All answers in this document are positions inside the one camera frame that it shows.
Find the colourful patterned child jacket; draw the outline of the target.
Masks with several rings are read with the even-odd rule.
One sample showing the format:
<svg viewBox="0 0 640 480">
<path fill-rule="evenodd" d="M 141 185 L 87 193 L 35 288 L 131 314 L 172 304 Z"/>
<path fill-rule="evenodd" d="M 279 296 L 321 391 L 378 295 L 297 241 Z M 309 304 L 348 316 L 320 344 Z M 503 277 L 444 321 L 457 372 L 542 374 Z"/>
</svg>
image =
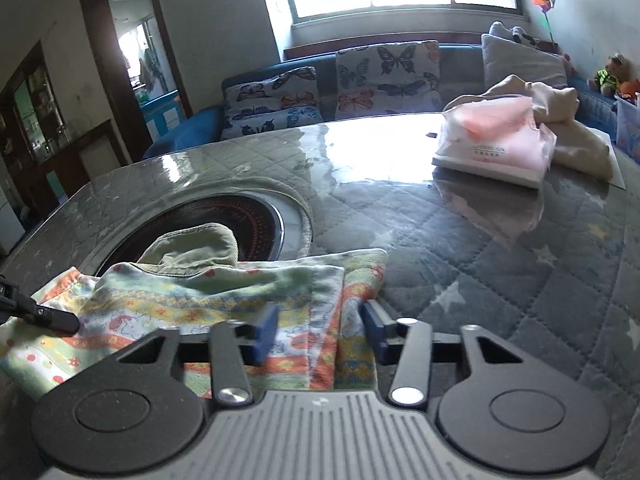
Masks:
<svg viewBox="0 0 640 480">
<path fill-rule="evenodd" d="M 1 369 L 39 398 L 158 328 L 205 333 L 279 308 L 276 340 L 250 373 L 267 389 L 365 389 L 376 383 L 359 307 L 381 289 L 387 255 L 356 249 L 281 261 L 241 261 L 229 230 L 206 226 L 161 236 L 135 262 L 92 276 L 68 269 L 35 293 L 38 304 L 76 314 L 61 337 L 21 320 L 1 329 Z"/>
</svg>

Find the cream pink clothes pile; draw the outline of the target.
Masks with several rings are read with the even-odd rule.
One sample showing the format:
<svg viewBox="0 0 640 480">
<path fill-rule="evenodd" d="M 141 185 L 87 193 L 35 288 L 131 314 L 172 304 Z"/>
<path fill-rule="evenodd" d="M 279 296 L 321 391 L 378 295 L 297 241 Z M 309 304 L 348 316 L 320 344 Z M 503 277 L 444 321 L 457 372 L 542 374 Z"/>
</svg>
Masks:
<svg viewBox="0 0 640 480">
<path fill-rule="evenodd" d="M 450 101 L 444 111 L 469 103 L 494 102 L 508 96 L 525 96 L 533 100 L 533 118 L 556 135 L 553 161 L 566 168 L 612 183 L 620 170 L 610 137 L 578 122 L 579 107 L 574 88 L 555 89 L 544 82 L 525 81 L 514 74 L 506 76 L 483 94 L 464 94 Z"/>
</svg>

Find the round black induction cooker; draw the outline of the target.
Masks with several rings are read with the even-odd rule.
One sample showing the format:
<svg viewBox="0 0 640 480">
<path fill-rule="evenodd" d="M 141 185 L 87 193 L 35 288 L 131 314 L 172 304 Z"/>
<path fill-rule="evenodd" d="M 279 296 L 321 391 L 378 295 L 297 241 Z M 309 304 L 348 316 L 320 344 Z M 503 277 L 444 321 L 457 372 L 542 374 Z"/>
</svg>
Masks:
<svg viewBox="0 0 640 480">
<path fill-rule="evenodd" d="M 314 228 L 308 206 L 264 186 L 204 185 L 154 200 L 108 231 L 79 265 L 101 276 L 135 262 L 161 236 L 206 226 L 229 230 L 241 261 L 292 260 L 309 254 Z"/>
</svg>

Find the dark wooden cabinet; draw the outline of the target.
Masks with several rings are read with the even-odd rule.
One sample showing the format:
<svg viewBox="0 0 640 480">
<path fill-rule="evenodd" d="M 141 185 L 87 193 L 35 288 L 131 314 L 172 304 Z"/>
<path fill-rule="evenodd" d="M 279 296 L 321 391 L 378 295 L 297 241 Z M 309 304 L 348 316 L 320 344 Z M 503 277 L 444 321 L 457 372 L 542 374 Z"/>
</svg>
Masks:
<svg viewBox="0 0 640 480">
<path fill-rule="evenodd" d="M 41 44 L 36 44 L 1 89 L 6 196 L 24 230 L 46 220 L 92 180 L 82 156 L 93 148 L 106 149 L 108 170 L 126 164 L 109 119 L 79 127 L 65 121 Z"/>
</svg>

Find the pink white packaged garment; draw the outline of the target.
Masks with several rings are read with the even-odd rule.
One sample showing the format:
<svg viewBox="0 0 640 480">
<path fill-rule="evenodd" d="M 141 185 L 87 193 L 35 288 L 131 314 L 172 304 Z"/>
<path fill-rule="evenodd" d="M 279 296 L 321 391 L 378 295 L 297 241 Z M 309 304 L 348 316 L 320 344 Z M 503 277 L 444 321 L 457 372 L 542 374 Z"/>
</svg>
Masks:
<svg viewBox="0 0 640 480">
<path fill-rule="evenodd" d="M 459 104 L 442 117 L 435 166 L 534 190 L 541 187 L 556 135 L 536 124 L 531 98 L 504 96 Z"/>
</svg>

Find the small butterfly print cushion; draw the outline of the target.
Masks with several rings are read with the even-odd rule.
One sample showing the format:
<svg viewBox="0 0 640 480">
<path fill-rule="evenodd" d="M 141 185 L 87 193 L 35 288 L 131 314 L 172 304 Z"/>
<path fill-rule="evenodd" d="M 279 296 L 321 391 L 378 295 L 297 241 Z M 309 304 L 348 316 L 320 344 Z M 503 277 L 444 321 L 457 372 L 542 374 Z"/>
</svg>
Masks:
<svg viewBox="0 0 640 480">
<path fill-rule="evenodd" d="M 224 90 L 221 140 L 323 122 L 316 70 L 304 66 Z"/>
</svg>

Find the large butterfly print cushion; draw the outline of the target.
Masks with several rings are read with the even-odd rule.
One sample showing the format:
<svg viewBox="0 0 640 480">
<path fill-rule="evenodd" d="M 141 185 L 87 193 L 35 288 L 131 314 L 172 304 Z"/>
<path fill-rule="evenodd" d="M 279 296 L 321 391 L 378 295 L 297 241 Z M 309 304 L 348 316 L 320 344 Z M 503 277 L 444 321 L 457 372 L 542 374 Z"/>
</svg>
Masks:
<svg viewBox="0 0 640 480">
<path fill-rule="evenodd" d="M 431 113 L 442 108 L 439 43 L 374 44 L 337 53 L 335 117 Z"/>
</svg>

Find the blue sofa bench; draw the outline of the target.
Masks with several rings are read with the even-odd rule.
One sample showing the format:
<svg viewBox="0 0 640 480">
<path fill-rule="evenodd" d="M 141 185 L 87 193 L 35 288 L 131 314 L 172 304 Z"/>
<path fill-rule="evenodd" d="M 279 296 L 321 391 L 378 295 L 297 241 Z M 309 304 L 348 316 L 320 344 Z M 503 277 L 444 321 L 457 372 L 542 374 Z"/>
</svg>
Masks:
<svg viewBox="0 0 640 480">
<path fill-rule="evenodd" d="M 567 77 L 562 56 L 486 35 L 478 46 L 371 44 L 228 78 L 222 84 L 224 105 L 201 110 L 160 136 L 145 157 L 319 122 L 439 113 L 459 96 L 481 94 L 509 75 L 576 89 L 576 120 L 608 133 L 628 153 L 634 151 L 629 142 L 639 130 L 634 104 Z"/>
</svg>

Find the grey white pillow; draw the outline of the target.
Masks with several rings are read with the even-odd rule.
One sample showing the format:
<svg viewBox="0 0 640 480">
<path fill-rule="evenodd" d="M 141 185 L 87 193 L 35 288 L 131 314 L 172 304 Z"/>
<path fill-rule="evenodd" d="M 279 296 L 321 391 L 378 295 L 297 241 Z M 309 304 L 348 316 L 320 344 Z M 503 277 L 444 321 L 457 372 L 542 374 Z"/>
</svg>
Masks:
<svg viewBox="0 0 640 480">
<path fill-rule="evenodd" d="M 568 86 L 563 62 L 556 55 L 485 34 L 482 36 L 484 96 L 533 96 L 537 90 Z"/>
</svg>

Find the clear blue storage box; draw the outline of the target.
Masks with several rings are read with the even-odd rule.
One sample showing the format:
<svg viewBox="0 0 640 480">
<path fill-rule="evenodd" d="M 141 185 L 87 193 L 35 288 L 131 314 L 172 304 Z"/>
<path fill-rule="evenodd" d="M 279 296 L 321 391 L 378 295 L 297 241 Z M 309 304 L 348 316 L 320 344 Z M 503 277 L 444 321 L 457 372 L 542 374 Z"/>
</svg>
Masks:
<svg viewBox="0 0 640 480">
<path fill-rule="evenodd" d="M 616 98 L 616 145 L 636 164 L 640 164 L 640 110 L 636 104 Z"/>
</svg>

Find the black white plush toy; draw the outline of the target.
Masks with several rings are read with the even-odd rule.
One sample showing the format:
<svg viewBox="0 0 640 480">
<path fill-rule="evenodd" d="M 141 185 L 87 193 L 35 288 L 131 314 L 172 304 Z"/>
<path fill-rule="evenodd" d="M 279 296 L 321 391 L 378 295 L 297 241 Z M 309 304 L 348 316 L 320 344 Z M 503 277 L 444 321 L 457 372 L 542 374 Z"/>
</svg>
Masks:
<svg viewBox="0 0 640 480">
<path fill-rule="evenodd" d="M 514 26 L 512 28 L 506 28 L 506 25 L 500 21 L 495 21 L 491 24 L 489 27 L 489 35 L 535 49 L 538 49 L 540 44 L 540 40 L 529 35 L 523 27 Z"/>
</svg>

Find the teddy bear green vest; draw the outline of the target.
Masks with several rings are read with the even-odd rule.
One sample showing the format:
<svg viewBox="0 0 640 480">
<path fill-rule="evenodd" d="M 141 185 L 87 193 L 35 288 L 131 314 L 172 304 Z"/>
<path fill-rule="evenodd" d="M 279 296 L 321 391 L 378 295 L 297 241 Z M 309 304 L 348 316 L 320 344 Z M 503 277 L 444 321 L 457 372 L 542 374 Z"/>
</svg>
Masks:
<svg viewBox="0 0 640 480">
<path fill-rule="evenodd" d="M 634 99 L 639 92 L 639 81 L 630 79 L 630 65 L 620 53 L 609 56 L 605 66 L 597 70 L 587 84 L 591 91 L 609 99 L 616 96 Z"/>
</svg>

